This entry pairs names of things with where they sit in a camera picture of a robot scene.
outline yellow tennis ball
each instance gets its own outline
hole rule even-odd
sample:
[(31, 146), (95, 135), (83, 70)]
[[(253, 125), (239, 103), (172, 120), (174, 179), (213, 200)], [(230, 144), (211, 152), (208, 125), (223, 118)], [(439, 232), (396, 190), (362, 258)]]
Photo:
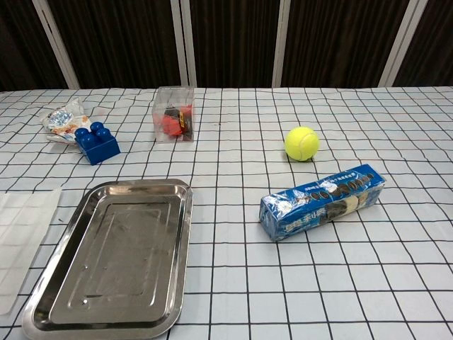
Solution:
[(286, 153), (297, 161), (306, 161), (307, 159), (312, 158), (318, 149), (318, 135), (309, 127), (296, 127), (286, 136)]

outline stainless steel tray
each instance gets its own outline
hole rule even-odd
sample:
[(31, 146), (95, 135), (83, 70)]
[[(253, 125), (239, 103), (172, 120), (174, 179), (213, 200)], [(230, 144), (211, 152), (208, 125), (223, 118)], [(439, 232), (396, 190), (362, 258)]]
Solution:
[(23, 314), (32, 339), (146, 339), (183, 304), (192, 190), (108, 182), (80, 202)]

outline transparent container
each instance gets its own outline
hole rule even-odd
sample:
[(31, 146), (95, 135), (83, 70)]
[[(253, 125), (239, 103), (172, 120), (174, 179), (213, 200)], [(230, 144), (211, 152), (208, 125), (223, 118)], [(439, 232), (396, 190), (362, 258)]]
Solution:
[(192, 142), (194, 135), (193, 87), (162, 86), (152, 109), (157, 142)]

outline plastic wrapper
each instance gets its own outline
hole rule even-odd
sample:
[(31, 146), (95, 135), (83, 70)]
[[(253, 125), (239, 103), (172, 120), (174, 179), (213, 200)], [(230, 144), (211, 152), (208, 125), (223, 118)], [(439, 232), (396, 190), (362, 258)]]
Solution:
[(159, 87), (152, 110), (156, 141), (193, 141), (193, 113), (193, 87)]
[(261, 198), (260, 222), (273, 241), (375, 204), (385, 179), (363, 164)]
[(44, 114), (40, 119), (42, 125), (56, 134), (47, 136), (48, 140), (75, 144), (74, 133), (78, 128), (90, 128), (90, 119), (84, 115), (84, 106), (80, 98), (75, 98), (65, 106)]
[(16, 301), (61, 192), (0, 194), (0, 315)]

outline oreo package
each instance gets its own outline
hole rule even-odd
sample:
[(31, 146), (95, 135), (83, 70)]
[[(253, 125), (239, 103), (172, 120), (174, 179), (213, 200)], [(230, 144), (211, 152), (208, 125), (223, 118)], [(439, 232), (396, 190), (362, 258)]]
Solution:
[(369, 164), (261, 198), (260, 222), (273, 241), (376, 203), (385, 179)]

